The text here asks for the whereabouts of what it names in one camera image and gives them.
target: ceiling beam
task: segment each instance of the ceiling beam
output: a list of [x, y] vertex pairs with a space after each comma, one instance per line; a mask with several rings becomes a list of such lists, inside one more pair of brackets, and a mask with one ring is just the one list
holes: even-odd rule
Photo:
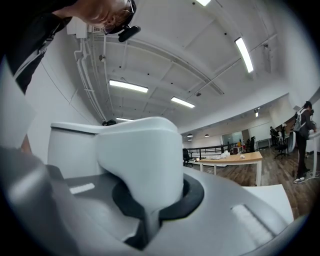
[[[103, 37], [97, 37], [94, 41], [95, 43], [103, 43]], [[120, 43], [118, 41], [117, 37], [107, 37], [106, 39], [107, 44], [115, 44], [115, 45], [123, 45], [123, 43]], [[128, 40], [128, 47], [136, 48], [154, 55], [157, 55], [165, 60], [174, 62], [175, 64], [181, 66], [186, 71], [190, 72], [192, 75], [196, 76], [198, 79], [203, 81], [209, 81], [210, 78], [202, 73], [200, 70], [198, 70], [196, 67], [191, 65], [188, 61], [185, 61], [184, 59], [178, 57], [177, 55], [168, 52], [164, 49], [161, 49], [155, 45], [152, 45], [150, 43], [131, 38]]]

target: black shirt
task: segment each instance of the black shirt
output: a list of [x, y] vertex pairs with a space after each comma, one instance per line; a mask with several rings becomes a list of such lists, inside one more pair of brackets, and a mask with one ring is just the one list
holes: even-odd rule
[[[3, 52], [13, 74], [33, 52], [40, 49], [47, 39], [53, 38], [71, 20], [71, 18], [61, 19], [52, 12], [73, 5], [75, 2], [76, 0], [30, 0], [19, 3], [25, 9], [23, 7], [11, 9], [16, 10], [16, 22], [21, 24], [18, 29], [7, 30], [10, 40], [7, 40]], [[43, 56], [44, 53], [40, 54], [17, 77], [16, 81], [24, 93]]]

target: white robot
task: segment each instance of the white robot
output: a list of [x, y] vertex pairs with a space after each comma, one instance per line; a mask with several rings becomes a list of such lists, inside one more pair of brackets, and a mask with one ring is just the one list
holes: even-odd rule
[[182, 137], [161, 117], [53, 123], [49, 165], [0, 156], [13, 212], [57, 255], [275, 255], [304, 221], [288, 226], [235, 182], [184, 167]]

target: ceiling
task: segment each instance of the ceiling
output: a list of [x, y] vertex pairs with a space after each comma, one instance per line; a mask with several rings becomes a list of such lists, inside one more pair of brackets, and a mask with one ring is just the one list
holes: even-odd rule
[[[106, 72], [99, 61], [104, 35], [93, 33], [87, 42], [94, 55], [92, 62], [87, 60], [87, 68], [107, 119], [160, 116], [179, 128], [197, 123], [235, 99], [257, 94], [269, 83], [264, 81], [276, 79], [278, 39], [265, 1], [211, 0], [206, 7], [192, 0], [135, 2], [137, 13], [131, 25], [140, 26], [141, 32], [125, 43], [115, 35], [106, 37]], [[235, 44], [239, 37], [252, 60], [250, 74]], [[106, 79], [149, 90], [107, 88]], [[178, 105], [172, 97], [195, 107]], [[243, 112], [258, 106], [252, 103]], [[231, 115], [239, 116], [239, 111]], [[206, 124], [222, 120], [212, 118]], [[197, 126], [205, 124], [199, 121]]]

